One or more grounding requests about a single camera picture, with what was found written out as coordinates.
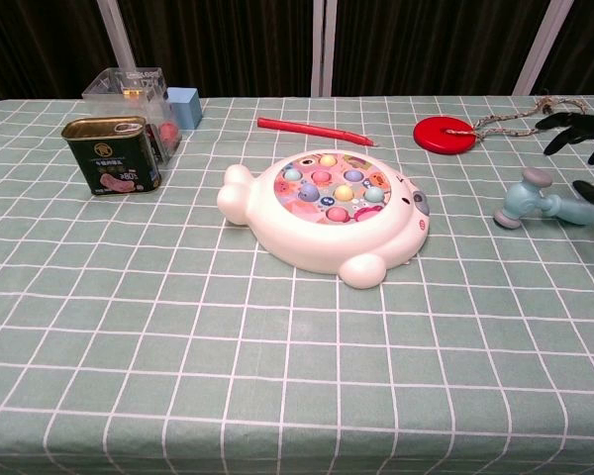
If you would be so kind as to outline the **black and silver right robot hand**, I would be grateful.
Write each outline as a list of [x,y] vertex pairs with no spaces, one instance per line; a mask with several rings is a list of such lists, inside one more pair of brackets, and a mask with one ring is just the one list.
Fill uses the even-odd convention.
[[[594,115],[560,112],[536,124],[536,128],[540,131],[559,127],[564,127],[564,130],[549,142],[544,149],[544,155],[555,154],[567,144],[594,140]],[[588,164],[594,165],[594,151],[588,159]],[[572,186],[583,199],[594,205],[594,185],[583,180],[574,180]]]

